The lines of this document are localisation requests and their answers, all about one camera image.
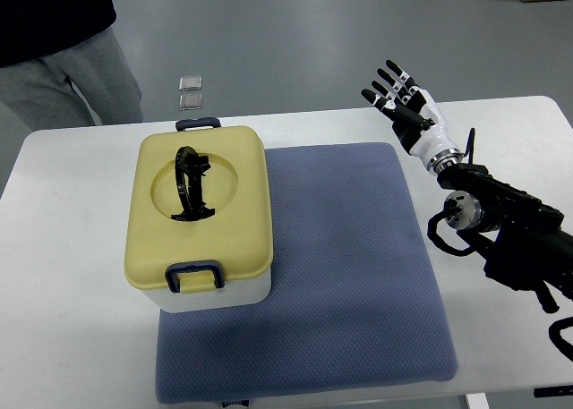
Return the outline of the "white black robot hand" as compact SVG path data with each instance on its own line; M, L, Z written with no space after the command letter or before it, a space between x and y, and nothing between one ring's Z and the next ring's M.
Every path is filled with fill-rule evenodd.
M377 73L381 79L361 94L392 122L406 153L419 158L433 175L460 163L464 154L450 139L446 119L430 93L391 60Z

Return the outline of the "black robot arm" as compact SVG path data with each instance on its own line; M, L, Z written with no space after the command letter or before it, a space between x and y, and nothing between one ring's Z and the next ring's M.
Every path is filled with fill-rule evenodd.
M551 286L572 298L572 236L561 229L558 209L471 161L444 167L437 181L450 191L427 225L437 248L458 257L478 253L488 278L534 292L547 313L559 310Z

